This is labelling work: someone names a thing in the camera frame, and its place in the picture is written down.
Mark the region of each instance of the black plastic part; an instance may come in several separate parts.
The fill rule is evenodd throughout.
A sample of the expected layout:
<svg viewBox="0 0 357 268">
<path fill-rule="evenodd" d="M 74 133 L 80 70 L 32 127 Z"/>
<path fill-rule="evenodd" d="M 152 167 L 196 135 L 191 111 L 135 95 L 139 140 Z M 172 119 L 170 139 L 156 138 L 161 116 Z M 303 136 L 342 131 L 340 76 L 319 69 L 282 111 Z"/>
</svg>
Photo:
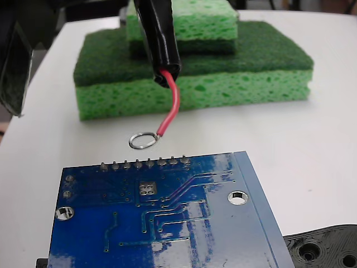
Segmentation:
<svg viewBox="0 0 357 268">
<path fill-rule="evenodd" d="M 154 80 L 159 85 L 168 87 L 160 68 L 169 71 L 174 80 L 181 71 L 181 60 L 173 30 L 171 0 L 134 0 L 134 3 Z"/>
<path fill-rule="evenodd" d="M 357 225 L 327 227 L 284 240 L 295 268 L 357 267 Z"/>
<path fill-rule="evenodd" d="M 47 268 L 48 259 L 37 259 L 36 268 Z"/>
</svg>

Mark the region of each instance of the dark green scouring pad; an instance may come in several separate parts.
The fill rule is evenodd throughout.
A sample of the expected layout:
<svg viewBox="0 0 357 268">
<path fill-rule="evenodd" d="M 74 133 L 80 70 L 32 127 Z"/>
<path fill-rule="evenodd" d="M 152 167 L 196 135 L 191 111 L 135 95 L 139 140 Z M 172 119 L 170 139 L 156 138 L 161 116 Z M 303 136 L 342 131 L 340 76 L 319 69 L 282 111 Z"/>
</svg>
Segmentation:
<svg viewBox="0 0 357 268">
<path fill-rule="evenodd" d="M 237 12 L 224 0 L 172 0 L 172 16 L 177 46 L 186 53 L 234 54 L 237 50 Z M 134 2 L 127 14 L 130 53 L 144 53 L 143 38 Z"/>
<path fill-rule="evenodd" d="M 265 22 L 239 22 L 236 55 L 184 55 L 181 110 L 306 99 L 313 61 Z M 126 30 L 88 35 L 74 72 L 80 119 L 161 113 L 171 91 L 152 81 L 147 60 L 131 60 Z"/>
</svg>

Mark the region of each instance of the black cable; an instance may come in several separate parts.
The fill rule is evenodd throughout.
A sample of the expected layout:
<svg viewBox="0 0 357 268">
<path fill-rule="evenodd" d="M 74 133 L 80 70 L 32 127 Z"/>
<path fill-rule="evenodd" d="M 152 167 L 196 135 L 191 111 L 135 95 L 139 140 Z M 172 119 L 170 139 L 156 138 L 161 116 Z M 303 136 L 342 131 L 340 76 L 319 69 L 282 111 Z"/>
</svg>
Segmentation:
<svg viewBox="0 0 357 268">
<path fill-rule="evenodd" d="M 269 0 L 269 3 L 270 3 L 270 7 L 272 8 L 272 10 L 276 10 L 274 0 Z"/>
<path fill-rule="evenodd" d="M 357 0 L 353 0 L 350 5 L 348 6 L 348 8 L 345 11 L 345 14 L 351 14 L 352 13 L 352 9 L 354 8 L 354 6 L 356 5 Z"/>
</svg>

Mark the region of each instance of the hole in black plastic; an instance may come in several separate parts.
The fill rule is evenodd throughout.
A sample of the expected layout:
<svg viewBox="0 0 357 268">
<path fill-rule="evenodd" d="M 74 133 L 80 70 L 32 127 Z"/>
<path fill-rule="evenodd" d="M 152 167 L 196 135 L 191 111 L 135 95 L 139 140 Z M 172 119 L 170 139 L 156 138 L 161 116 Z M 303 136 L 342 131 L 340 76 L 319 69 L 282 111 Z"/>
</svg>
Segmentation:
<svg viewBox="0 0 357 268">
<path fill-rule="evenodd" d="M 300 256 L 305 261 L 313 261 L 320 255 L 320 249 L 313 243 L 307 243 L 299 249 Z"/>
<path fill-rule="evenodd" d="M 348 268 L 351 268 L 351 267 L 355 267 L 356 264 L 357 264 L 357 260 L 354 256 L 352 255 L 347 255 L 346 257 L 344 257 L 344 259 L 342 260 L 342 263 L 348 267 Z"/>
</svg>

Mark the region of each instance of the mounting hole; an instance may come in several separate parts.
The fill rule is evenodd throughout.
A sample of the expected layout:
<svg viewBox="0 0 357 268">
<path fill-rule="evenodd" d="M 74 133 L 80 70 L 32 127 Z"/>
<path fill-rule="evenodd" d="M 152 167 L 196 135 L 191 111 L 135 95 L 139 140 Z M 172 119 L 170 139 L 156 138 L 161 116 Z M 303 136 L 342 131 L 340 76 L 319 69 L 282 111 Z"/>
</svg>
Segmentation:
<svg viewBox="0 0 357 268">
<path fill-rule="evenodd" d="M 228 195 L 228 201 L 233 205 L 244 205 L 248 201 L 248 195 L 245 192 L 234 191 Z"/>
<path fill-rule="evenodd" d="M 343 258 L 342 263 L 346 267 L 356 267 L 357 260 L 355 256 L 347 255 L 346 257 Z"/>
<path fill-rule="evenodd" d="M 60 221 L 68 221 L 74 215 L 74 210 L 71 207 L 61 207 L 56 209 L 55 217 Z"/>
<path fill-rule="evenodd" d="M 299 254 L 305 261 L 313 261 L 319 257 L 320 248 L 313 243 L 307 243 L 300 247 Z"/>
</svg>

